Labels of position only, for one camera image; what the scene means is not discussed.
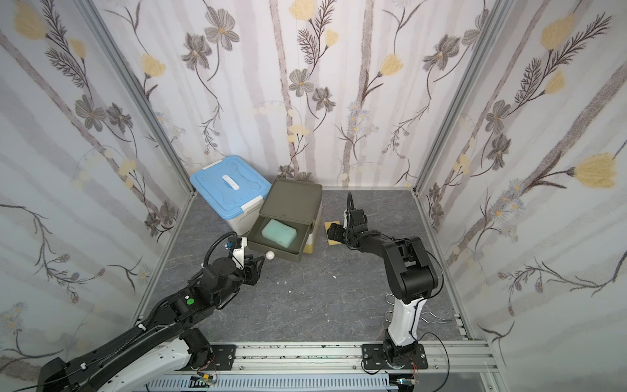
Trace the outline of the yellow green-backed sponge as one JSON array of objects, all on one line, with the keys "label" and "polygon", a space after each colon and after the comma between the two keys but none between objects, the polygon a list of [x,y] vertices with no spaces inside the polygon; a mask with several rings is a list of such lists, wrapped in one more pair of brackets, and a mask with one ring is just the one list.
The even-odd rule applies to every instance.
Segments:
[{"label": "yellow green-backed sponge", "polygon": [[341,245],[341,242],[338,242],[338,241],[335,241],[335,240],[331,239],[331,237],[330,237],[330,236],[329,236],[329,234],[328,234],[328,230],[331,228],[331,226],[332,226],[333,224],[342,225],[342,224],[341,224],[341,222],[339,222],[338,220],[336,220],[336,221],[335,221],[335,220],[334,220],[334,221],[329,221],[329,222],[326,222],[326,223],[324,224],[324,228],[325,228],[325,235],[327,236],[328,245],[329,245],[329,246]]}]

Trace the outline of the green three-drawer cabinet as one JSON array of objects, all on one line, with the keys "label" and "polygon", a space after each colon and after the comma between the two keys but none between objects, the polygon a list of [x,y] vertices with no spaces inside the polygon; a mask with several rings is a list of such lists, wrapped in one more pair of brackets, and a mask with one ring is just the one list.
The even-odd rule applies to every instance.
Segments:
[{"label": "green three-drawer cabinet", "polygon": [[[279,259],[300,262],[308,237],[313,233],[322,197],[323,186],[320,184],[281,178],[275,180],[259,217],[247,235],[248,247],[258,253],[272,251]],[[262,235],[262,230],[271,220],[296,230],[297,235],[289,247]]]}]

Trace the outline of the light green sponge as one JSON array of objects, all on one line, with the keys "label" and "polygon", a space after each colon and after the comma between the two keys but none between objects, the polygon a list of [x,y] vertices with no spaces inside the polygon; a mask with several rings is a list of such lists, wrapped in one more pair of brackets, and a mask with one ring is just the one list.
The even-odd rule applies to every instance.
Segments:
[{"label": "light green sponge", "polygon": [[297,237],[297,230],[280,221],[271,219],[261,230],[267,240],[282,248],[289,248]]}]

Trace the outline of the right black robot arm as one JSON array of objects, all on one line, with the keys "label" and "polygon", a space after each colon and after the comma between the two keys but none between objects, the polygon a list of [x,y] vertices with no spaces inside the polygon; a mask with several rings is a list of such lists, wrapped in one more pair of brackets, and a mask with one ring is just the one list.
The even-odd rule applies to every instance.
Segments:
[{"label": "right black robot arm", "polygon": [[327,237],[347,248],[378,256],[395,303],[392,320],[382,341],[382,356],[391,367],[405,365],[418,354],[417,327],[426,301],[441,288],[437,270],[418,237],[395,238],[370,230],[362,209],[345,211],[342,223],[333,222]]}]

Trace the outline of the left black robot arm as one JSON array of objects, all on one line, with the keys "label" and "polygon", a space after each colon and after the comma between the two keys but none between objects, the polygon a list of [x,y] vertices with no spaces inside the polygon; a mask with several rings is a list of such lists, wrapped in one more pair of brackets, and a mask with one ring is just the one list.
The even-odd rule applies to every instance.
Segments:
[{"label": "left black robot arm", "polygon": [[243,284],[255,285],[264,256],[205,262],[188,284],[158,302],[136,326],[93,351],[43,365],[38,391],[132,391],[161,375],[218,366],[207,338],[196,328],[233,300]]}]

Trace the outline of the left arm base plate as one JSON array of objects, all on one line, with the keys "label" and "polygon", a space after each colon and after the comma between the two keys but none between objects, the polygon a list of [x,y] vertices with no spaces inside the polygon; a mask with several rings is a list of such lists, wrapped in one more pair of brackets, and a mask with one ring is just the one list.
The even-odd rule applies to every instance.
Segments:
[{"label": "left arm base plate", "polygon": [[186,370],[230,371],[233,368],[236,350],[236,345],[207,345],[192,349]]}]

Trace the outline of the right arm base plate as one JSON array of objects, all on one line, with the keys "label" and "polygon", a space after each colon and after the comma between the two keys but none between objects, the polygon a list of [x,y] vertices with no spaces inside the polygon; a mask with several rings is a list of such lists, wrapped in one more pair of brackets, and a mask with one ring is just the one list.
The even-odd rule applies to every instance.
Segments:
[{"label": "right arm base plate", "polygon": [[369,372],[383,370],[426,370],[429,367],[424,346],[411,343],[367,343],[361,346],[362,365]]}]

